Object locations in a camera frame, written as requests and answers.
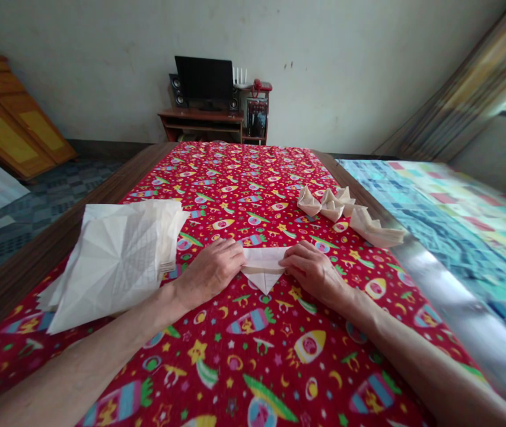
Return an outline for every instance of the folded paper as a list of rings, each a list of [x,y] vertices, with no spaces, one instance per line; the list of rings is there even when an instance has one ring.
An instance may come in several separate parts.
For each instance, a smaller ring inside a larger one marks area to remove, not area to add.
[[[347,218],[352,215],[352,212],[356,206],[355,199],[352,199],[349,196],[349,188],[340,188],[336,192],[336,198],[340,201],[340,203],[343,205],[343,212],[342,214]]]
[[[175,268],[176,240],[188,212],[175,200],[87,205],[65,271],[38,297],[56,310],[48,333],[119,313],[160,287]]]
[[[389,248],[403,243],[404,230],[382,228],[378,219],[371,219],[367,208],[356,206],[349,226],[373,246]]]
[[[326,189],[326,192],[324,193],[320,213],[332,222],[339,220],[343,214],[343,204],[340,203],[330,189]]]
[[[241,268],[241,272],[257,288],[268,295],[278,279],[284,273],[285,268],[278,262],[284,258],[284,253],[289,247],[269,248],[245,248],[243,252],[247,262]]]
[[[300,190],[300,195],[298,197],[297,206],[306,213],[308,216],[316,216],[318,212],[320,212],[322,205],[316,198],[310,193],[308,187],[304,186]]]

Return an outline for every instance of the hand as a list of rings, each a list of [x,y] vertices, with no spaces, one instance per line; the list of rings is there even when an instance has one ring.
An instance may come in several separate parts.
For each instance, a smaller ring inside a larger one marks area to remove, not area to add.
[[[287,273],[309,294],[332,309],[342,290],[351,289],[328,257],[306,240],[289,248],[279,264],[286,267]]]
[[[245,261],[243,248],[235,240],[215,240],[176,280],[176,298],[193,310],[225,289]]]

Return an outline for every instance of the blue checkered floor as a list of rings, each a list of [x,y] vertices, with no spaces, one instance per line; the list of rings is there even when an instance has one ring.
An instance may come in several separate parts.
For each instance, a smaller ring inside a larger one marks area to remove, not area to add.
[[[0,265],[120,166],[117,161],[79,159],[38,176],[38,184],[28,187],[31,193],[0,209],[0,218],[15,220],[0,229]]]

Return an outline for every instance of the red tablecloth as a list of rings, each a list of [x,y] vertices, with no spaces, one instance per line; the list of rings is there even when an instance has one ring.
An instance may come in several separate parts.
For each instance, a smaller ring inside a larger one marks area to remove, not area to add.
[[[349,220],[333,224],[297,209],[304,184],[317,197],[337,186],[307,149],[181,144],[122,203],[177,199],[191,211],[177,244],[177,269],[164,282],[220,237],[245,247],[306,239],[330,257],[348,285],[364,289],[481,377],[389,251],[369,246]],[[53,315],[35,309],[36,295],[65,262],[0,325],[0,394],[110,321],[45,333]],[[184,423],[423,426],[432,417],[373,344],[291,276],[264,296],[239,274],[221,295],[149,341],[79,425]]]

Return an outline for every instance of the computer monitor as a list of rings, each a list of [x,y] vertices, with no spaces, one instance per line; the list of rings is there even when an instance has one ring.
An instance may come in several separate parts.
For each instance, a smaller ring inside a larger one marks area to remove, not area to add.
[[[177,73],[185,97],[192,100],[229,102],[233,94],[233,64],[229,60],[176,56]]]

